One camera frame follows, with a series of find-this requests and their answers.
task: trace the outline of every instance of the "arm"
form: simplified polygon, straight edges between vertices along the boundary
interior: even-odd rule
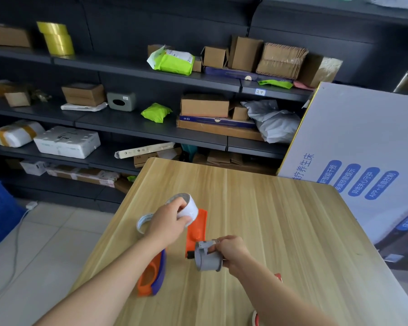
[[[185,229],[190,217],[177,220],[183,198],[160,207],[145,236],[92,279],[59,302],[34,326],[110,326],[115,323],[137,280],[164,248]]]
[[[316,307],[307,304],[290,288],[283,285],[268,268],[248,252],[242,238],[228,235],[219,238],[214,248],[222,252],[223,266],[245,289],[252,306],[265,325],[336,326]]]

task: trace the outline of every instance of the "person's left hand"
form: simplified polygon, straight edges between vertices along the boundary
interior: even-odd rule
[[[186,224],[191,221],[189,216],[177,219],[177,213],[186,205],[185,200],[178,197],[174,201],[159,207],[150,221],[145,236],[159,242],[162,249],[174,243],[185,230]]]

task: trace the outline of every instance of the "person's right hand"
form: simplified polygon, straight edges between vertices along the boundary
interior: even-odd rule
[[[219,251],[222,253],[224,261],[223,266],[228,268],[230,274],[239,278],[243,263],[247,263],[251,257],[248,248],[246,248],[243,239],[237,235],[226,235],[217,239],[215,245],[208,249],[208,252]]]

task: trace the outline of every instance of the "hand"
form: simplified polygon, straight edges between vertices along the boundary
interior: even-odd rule
[[[172,202],[159,207],[150,221],[145,236],[159,242],[162,249],[174,243],[185,230],[186,224],[191,221],[189,216],[177,219],[177,213],[186,205],[185,200],[178,197]]]
[[[241,266],[251,257],[248,248],[246,248],[243,239],[237,235],[226,235],[218,238],[215,245],[208,249],[208,252],[219,251],[223,254],[224,261],[222,265],[228,268],[230,274],[239,278]]]

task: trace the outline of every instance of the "wooden table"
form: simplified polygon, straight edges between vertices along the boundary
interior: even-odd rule
[[[208,211],[206,239],[243,237],[251,254],[340,325],[408,325],[408,296],[329,185],[152,158],[145,164],[72,290],[139,238],[136,221],[188,192]],[[250,325],[254,310],[226,269],[198,272],[185,234],[168,247],[159,293],[133,291],[116,325]]]

